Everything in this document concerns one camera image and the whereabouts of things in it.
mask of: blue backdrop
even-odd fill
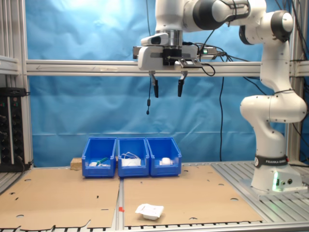
[[[267,11],[277,10],[267,1]],[[151,33],[155,0],[149,0]],[[26,0],[28,58],[132,60],[132,47],[148,36],[145,0]],[[260,61],[261,45],[244,45],[238,27],[223,25],[209,44],[233,56]],[[203,43],[209,31],[184,35]],[[29,77],[34,164],[67,166],[80,157],[89,136],[174,137],[183,162],[218,161],[221,77],[186,79],[177,97],[178,77],[159,77],[146,115],[149,77]],[[268,94],[270,89],[255,81]],[[253,160],[255,135],[242,118],[243,98],[260,94],[242,77],[225,79],[223,160]],[[284,125],[276,125],[284,131]]]

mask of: cardboard table surface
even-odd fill
[[[119,177],[85,179],[82,171],[35,169],[0,195],[0,228],[111,227]]]
[[[125,226],[261,221],[262,218],[211,166],[182,167],[178,177],[124,180]],[[144,219],[140,204],[164,206],[158,220]]]

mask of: white object in bin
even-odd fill
[[[92,162],[89,164],[89,167],[96,167],[96,165],[97,165],[97,162]]]
[[[99,167],[110,167],[110,165],[108,165],[108,164],[103,164],[103,163],[100,163],[98,166],[99,166]]]
[[[140,166],[140,159],[121,159],[121,166]]]
[[[172,165],[173,161],[170,160],[170,158],[162,158],[162,160],[159,161],[159,165]]]
[[[157,220],[164,210],[164,206],[141,204],[135,213],[142,214],[145,219]]]

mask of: blue bin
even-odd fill
[[[87,141],[82,156],[82,168],[84,177],[113,177],[115,175],[116,159],[115,148],[117,138],[90,137]],[[108,158],[102,164],[108,167],[89,167],[92,162]]]
[[[151,176],[174,176],[182,172],[182,155],[173,138],[148,138]],[[160,165],[162,158],[170,158],[172,165]]]
[[[122,166],[122,154],[130,152],[140,158],[141,166]],[[149,152],[145,138],[118,138],[118,175],[148,176]]]

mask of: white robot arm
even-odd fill
[[[156,34],[142,39],[138,53],[141,70],[149,70],[158,97],[156,70],[181,69],[179,96],[187,70],[201,68],[195,46],[183,46],[183,31],[213,30],[228,23],[240,26],[245,44],[263,44],[261,82],[272,96],[246,97],[240,111],[256,134],[252,186],[265,192],[301,190],[300,174],[288,165],[284,136],[270,122],[301,121],[306,103],[290,85],[289,43],[293,18],[287,11],[266,13],[265,0],[156,0]]]

